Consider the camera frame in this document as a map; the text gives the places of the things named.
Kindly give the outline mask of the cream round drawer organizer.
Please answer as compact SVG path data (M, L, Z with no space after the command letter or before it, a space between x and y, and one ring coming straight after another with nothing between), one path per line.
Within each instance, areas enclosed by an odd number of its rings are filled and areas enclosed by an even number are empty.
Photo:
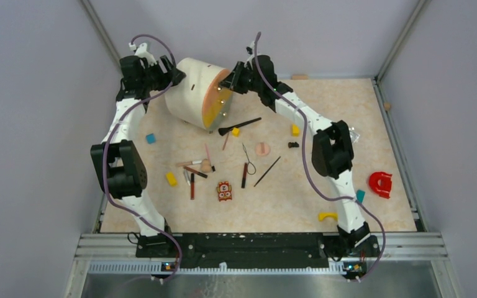
M228 113L233 92L222 88L219 83L231 71L194 58L184 58L177 69L186 77L165 93L169 112L208 132L218 129Z

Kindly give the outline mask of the black makeup brush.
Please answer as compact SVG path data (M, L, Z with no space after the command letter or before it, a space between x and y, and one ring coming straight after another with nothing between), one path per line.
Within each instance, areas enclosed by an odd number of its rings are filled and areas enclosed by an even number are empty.
M255 123L255 122L258 122L260 121L262 118L261 117L257 117L255 119L251 119L251 120L248 120L248 121L245 121L245 122L241 122L239 124L235 124L235 125L232 125L230 127L221 127L221 128L218 128L218 133L220 136L224 136L225 134L233 131L233 129L239 129L240 127L244 127L246 125L249 125L249 124L252 124L252 123Z

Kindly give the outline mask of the thin black stick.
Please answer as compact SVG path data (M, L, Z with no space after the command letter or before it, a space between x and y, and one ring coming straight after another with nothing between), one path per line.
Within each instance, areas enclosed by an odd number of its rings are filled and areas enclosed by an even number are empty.
M279 162L282 156L277 157L274 162L268 167L268 169L259 177L259 179L255 182L253 187L256 187L264 178L265 176L273 169L273 167Z

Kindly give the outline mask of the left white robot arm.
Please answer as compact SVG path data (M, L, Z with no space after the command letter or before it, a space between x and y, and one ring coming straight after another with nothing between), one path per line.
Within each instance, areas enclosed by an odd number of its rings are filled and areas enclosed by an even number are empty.
M122 77L116 95L116 113L107 135L90 149L101 189L109 203L129 213L139 226L137 244L158 256L168 256L178 242L168 231L146 190L147 170L134 143L148 103L179 85L185 72L179 70L168 46L167 55L156 59L146 42L129 42L132 54L119 60Z

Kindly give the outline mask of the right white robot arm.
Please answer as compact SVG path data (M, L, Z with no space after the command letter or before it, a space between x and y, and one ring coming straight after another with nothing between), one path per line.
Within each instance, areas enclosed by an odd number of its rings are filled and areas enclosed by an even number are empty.
M249 58L236 64L219 86L237 94L256 93L261 103L274 113L289 119L302 129L301 159L306 178L324 200L333 202L338 215L339 247L348 256L357 255L370 243L370 226L365 216L377 224L382 236L377 260L386 245L383 224L357 200L353 185L354 150L348 124L334 122L320 115L296 94L293 88L278 80L268 55L258 52L261 33L247 48Z

